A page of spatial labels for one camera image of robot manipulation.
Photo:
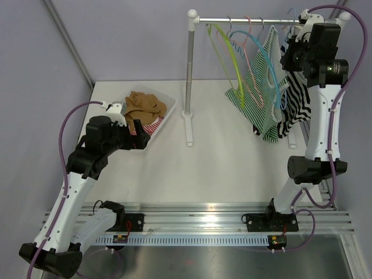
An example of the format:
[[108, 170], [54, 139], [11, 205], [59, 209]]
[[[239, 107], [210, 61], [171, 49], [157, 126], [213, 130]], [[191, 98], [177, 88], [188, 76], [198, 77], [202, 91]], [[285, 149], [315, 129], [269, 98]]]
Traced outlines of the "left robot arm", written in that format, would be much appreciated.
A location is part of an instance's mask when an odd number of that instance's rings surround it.
[[94, 188], [108, 158], [118, 150], [143, 150], [150, 135], [134, 120], [135, 134], [108, 116], [94, 116], [85, 127], [65, 165], [66, 179], [44, 228], [32, 243], [25, 243], [19, 256], [30, 268], [62, 278], [72, 278], [87, 249], [107, 230], [129, 228], [123, 205], [104, 201], [97, 212], [77, 231], [73, 228], [83, 203]]

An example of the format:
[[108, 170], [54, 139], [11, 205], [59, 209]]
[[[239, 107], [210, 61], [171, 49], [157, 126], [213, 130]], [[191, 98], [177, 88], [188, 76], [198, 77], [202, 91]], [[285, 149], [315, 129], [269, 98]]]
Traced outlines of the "pink hanger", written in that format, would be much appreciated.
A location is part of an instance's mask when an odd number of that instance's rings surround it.
[[[244, 18], [246, 18], [246, 20], [249, 23], [248, 33], [251, 33], [251, 31], [252, 31], [252, 21], [248, 16], [244, 16]], [[227, 37], [229, 36], [230, 32], [231, 32], [231, 28], [225, 33], [227, 35]], [[247, 40], [248, 40], [248, 37], [246, 36], [243, 43], [241, 43], [241, 44], [237, 43], [234, 40], [230, 41], [230, 42], [233, 42], [235, 44], [235, 46], [240, 47], [240, 50], [243, 53], [243, 58], [245, 59], [246, 64], [248, 65], [248, 73], [250, 74], [251, 78], [253, 79], [253, 87], [254, 87], [254, 89], [258, 90], [256, 80], [255, 80], [255, 76], [253, 75], [253, 71], [252, 71], [252, 68], [251, 68], [251, 63], [249, 61], [249, 56], [247, 55], [247, 52], [246, 52], [246, 42], [247, 42]], [[258, 94], [259, 98], [256, 98], [255, 95], [253, 94], [252, 90], [250, 89], [249, 84], [244, 80], [242, 75], [241, 75], [241, 77], [242, 77], [242, 82], [243, 82], [243, 88], [246, 89], [249, 92], [249, 94], [251, 95], [251, 98], [253, 99], [255, 104], [259, 108], [264, 107], [264, 100], [263, 100], [262, 95]]]

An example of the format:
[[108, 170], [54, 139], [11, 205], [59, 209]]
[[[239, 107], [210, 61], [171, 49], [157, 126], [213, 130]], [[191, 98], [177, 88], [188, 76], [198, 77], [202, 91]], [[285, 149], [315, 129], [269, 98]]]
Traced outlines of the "green striped tank top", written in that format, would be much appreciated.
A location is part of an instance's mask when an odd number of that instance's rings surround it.
[[230, 88], [227, 99], [245, 116], [265, 142], [276, 143], [282, 121], [282, 97], [288, 88], [287, 74], [280, 64], [278, 31], [270, 26], [264, 43], [258, 47], [242, 80], [242, 88]]

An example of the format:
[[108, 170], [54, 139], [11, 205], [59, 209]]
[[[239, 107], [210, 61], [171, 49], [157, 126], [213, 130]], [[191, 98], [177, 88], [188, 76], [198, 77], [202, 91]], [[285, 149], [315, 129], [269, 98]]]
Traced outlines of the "green hanger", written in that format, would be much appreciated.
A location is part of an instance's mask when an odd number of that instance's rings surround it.
[[[228, 56], [230, 57], [230, 59], [233, 63], [234, 70], [235, 70], [236, 77], [237, 77], [237, 83], [238, 83], [237, 88], [235, 88], [233, 86], [232, 78], [230, 77], [230, 74], [228, 73], [228, 70], [225, 66], [225, 63], [223, 62], [223, 59], [221, 58], [220, 52], [217, 49], [217, 45], [214, 43], [214, 40], [212, 38], [212, 28], [216, 29], [216, 38], [222, 44], [222, 48], [228, 53]], [[232, 49], [231, 42], [230, 42], [229, 38], [227, 37], [227, 35], [225, 33], [223, 33], [221, 27], [218, 24], [215, 24], [215, 23], [207, 24], [207, 33], [208, 33], [208, 37], [210, 39], [210, 42], [213, 46], [213, 49], [214, 49], [214, 51], [217, 55], [217, 58], [218, 58], [221, 66], [223, 68], [223, 71], [224, 71], [224, 73], [227, 77], [227, 80], [230, 83], [230, 86], [233, 90], [233, 93], [238, 98], [239, 106], [241, 108], [243, 108], [244, 104], [245, 104], [243, 82], [242, 82], [242, 77], [241, 77], [240, 70], [239, 70], [239, 67], [238, 67], [237, 59], [236, 59], [234, 51]]]

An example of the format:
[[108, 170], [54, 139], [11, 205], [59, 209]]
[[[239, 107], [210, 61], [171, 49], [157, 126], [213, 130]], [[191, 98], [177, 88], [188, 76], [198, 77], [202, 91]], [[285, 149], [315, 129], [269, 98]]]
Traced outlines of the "brown tank top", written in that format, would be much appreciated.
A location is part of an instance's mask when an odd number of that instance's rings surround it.
[[124, 117], [131, 133], [135, 131], [134, 120], [139, 120], [143, 126], [147, 126], [158, 117], [164, 117], [167, 112], [167, 106], [154, 94], [131, 91], [125, 101], [127, 108]]

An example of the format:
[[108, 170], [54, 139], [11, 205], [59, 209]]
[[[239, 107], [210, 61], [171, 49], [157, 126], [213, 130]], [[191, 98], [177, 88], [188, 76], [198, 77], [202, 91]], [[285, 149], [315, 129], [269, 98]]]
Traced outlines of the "red striped tank top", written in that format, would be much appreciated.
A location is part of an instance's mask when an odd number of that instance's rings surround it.
[[[150, 136], [152, 136], [155, 133], [155, 131], [160, 127], [160, 124], [162, 123], [162, 121], [163, 121], [162, 117], [157, 117], [156, 120], [153, 121], [151, 124], [147, 124], [147, 125], [141, 124], [141, 125], [144, 131]], [[137, 132], [135, 130], [134, 124], [130, 124], [129, 120], [127, 120], [127, 124], [128, 124], [128, 127], [130, 128], [131, 135], [136, 135]]]

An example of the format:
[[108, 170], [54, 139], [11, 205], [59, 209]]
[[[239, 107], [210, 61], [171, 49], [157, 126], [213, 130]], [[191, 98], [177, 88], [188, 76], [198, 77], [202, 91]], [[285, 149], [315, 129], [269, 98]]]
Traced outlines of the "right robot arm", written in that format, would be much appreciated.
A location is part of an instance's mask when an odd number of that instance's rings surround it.
[[315, 23], [288, 41], [281, 59], [284, 70], [301, 72], [310, 97], [310, 135], [304, 156], [291, 156], [289, 179], [273, 198], [263, 215], [264, 225], [277, 230], [283, 224], [296, 224], [295, 204], [309, 190], [326, 179], [337, 192], [337, 176], [347, 170], [338, 147], [339, 111], [348, 80], [349, 65], [336, 59], [341, 27], [334, 23]]

